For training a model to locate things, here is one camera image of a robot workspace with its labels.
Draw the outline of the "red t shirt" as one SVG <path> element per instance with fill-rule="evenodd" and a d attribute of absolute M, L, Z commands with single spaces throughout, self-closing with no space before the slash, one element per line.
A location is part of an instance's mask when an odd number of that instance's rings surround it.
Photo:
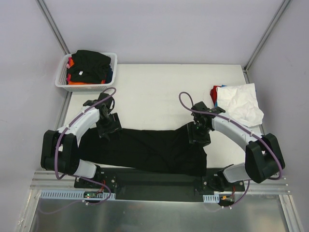
<path fill-rule="evenodd" d="M 220 87 L 221 86 L 213 86 L 210 91 L 210 96 L 215 107 L 217 106 L 217 89 Z"/>

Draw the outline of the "white t shirt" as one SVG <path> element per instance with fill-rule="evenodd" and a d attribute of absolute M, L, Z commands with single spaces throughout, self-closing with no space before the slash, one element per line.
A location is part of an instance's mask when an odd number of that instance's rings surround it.
<path fill-rule="evenodd" d="M 264 113 L 258 106 L 255 84 L 217 87 L 217 106 L 247 127 L 259 126 Z"/>

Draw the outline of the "white plastic laundry basket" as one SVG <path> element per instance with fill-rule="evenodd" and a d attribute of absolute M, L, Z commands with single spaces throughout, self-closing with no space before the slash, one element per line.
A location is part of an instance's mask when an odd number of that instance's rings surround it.
<path fill-rule="evenodd" d="M 107 84 L 67 85 L 67 63 L 72 54 L 66 54 L 60 61 L 55 75 L 55 85 L 68 92 L 81 91 L 103 91 L 114 85 L 117 73 L 118 56 L 115 53 L 102 53 L 111 58 L 110 67 L 112 70 L 111 81 Z"/>

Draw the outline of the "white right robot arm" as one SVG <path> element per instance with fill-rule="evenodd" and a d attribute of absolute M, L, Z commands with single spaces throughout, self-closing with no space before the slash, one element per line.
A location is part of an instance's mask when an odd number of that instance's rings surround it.
<path fill-rule="evenodd" d="M 219 189 L 227 191 L 239 181 L 251 180 L 260 184 L 267 179 L 281 178 L 285 161 L 275 135 L 254 133 L 230 119 L 224 109 L 210 109 L 201 101 L 194 104 L 190 111 L 194 118 L 187 124 L 190 143 L 207 146 L 211 143 L 210 132 L 218 131 L 245 152 L 243 163 L 231 164 L 218 172 Z"/>

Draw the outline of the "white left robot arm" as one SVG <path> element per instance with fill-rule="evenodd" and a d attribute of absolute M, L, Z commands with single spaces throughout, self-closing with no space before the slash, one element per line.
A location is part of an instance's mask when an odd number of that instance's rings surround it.
<path fill-rule="evenodd" d="M 109 142 L 120 137 L 122 127 L 118 114 L 111 113 L 114 105 L 114 98 L 102 92 L 97 100 L 87 100 L 68 125 L 46 131 L 42 143 L 41 167 L 55 171 L 58 179 L 61 179 L 60 173 L 84 177 L 90 187 L 99 187 L 102 183 L 100 167 L 81 158 L 79 144 L 82 136 L 94 124 L 100 139 Z"/>

